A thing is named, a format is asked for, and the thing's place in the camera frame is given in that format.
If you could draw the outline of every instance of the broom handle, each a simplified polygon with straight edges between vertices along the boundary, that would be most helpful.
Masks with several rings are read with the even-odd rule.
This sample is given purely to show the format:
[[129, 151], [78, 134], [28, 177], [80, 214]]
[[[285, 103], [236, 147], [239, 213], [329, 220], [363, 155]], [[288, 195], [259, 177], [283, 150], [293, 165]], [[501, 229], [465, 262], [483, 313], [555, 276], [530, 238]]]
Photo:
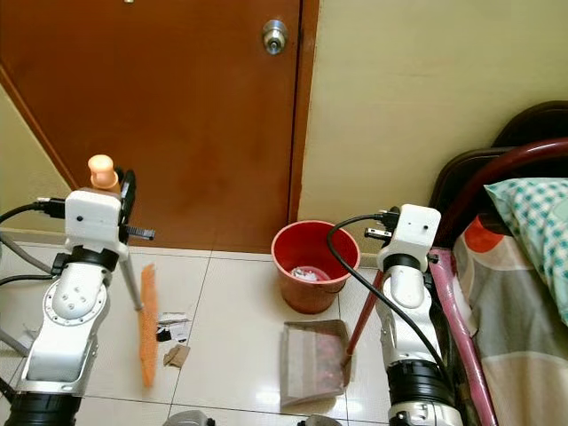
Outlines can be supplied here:
[[136, 311], [141, 311], [144, 306], [140, 300], [140, 292], [138, 290], [138, 285], [136, 284], [136, 276], [134, 275], [130, 255], [126, 258], [126, 260], [122, 260], [119, 264], [121, 266], [122, 276], [126, 282], [126, 288], [128, 289], [130, 298], [134, 303], [134, 309]]

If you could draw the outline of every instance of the plastic bucket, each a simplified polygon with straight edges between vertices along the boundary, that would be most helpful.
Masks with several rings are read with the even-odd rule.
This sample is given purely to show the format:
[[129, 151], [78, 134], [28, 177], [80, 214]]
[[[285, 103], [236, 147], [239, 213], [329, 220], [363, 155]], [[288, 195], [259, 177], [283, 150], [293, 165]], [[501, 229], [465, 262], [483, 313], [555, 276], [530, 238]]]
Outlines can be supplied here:
[[[327, 247], [326, 237], [332, 227], [328, 222], [305, 220], [281, 229], [272, 240], [271, 252], [280, 273], [280, 291], [295, 311], [325, 311], [350, 277]], [[350, 266], [359, 266], [361, 254], [353, 237], [340, 229], [335, 233], [333, 243]], [[312, 272], [318, 280], [292, 275], [298, 267]]]

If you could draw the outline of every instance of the checkered pillowcase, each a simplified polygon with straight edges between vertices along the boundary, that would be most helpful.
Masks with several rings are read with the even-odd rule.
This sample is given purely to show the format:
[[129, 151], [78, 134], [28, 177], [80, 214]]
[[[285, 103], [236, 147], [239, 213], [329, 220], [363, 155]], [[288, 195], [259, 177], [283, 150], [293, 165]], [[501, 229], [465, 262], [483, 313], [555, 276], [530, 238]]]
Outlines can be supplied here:
[[485, 189], [568, 325], [568, 179], [510, 179]]

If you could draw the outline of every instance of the cardboard piece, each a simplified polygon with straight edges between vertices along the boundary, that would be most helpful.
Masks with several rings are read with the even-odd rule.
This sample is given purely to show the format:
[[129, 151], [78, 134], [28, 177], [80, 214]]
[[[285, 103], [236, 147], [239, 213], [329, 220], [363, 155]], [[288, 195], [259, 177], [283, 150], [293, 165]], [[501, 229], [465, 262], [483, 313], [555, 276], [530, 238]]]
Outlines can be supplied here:
[[280, 347], [280, 405], [336, 397], [351, 379], [342, 366], [349, 336], [339, 319], [286, 322]]
[[163, 365], [181, 368], [184, 365], [188, 353], [189, 353], [188, 346], [177, 344], [176, 346], [171, 348], [168, 353], [166, 353], [163, 356]]

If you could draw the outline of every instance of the brown door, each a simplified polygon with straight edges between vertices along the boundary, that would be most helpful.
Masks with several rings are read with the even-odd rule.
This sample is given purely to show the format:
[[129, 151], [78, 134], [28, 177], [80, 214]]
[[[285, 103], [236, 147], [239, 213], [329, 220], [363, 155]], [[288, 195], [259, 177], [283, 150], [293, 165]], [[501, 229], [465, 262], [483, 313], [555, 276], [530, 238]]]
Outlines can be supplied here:
[[109, 154], [157, 245], [266, 251], [288, 220], [299, 0], [24, 3], [0, 0], [4, 76], [71, 185]]

